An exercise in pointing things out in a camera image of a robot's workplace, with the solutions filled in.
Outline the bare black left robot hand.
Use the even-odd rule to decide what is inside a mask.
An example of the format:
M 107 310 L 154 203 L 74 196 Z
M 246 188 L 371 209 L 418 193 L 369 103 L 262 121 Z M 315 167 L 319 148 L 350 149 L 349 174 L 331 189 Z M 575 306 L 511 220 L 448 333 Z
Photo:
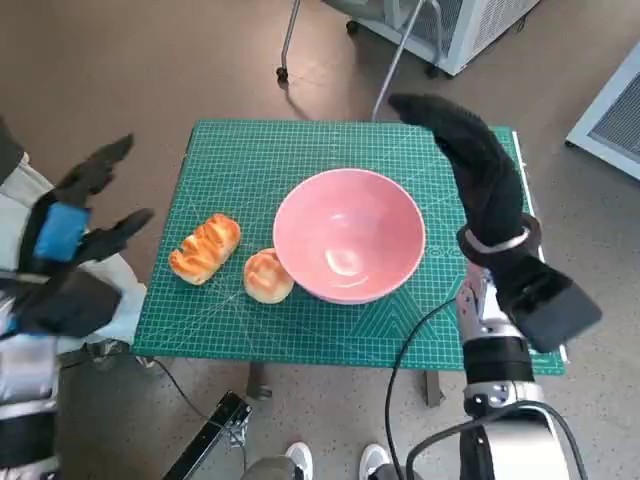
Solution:
M 123 250 L 151 220 L 154 211 L 142 208 L 109 229 L 88 229 L 90 198 L 111 183 L 117 164 L 133 145 L 134 135 L 127 134 L 99 147 L 35 202 L 21 238 L 20 272 L 52 276 L 87 261 L 105 260 Z

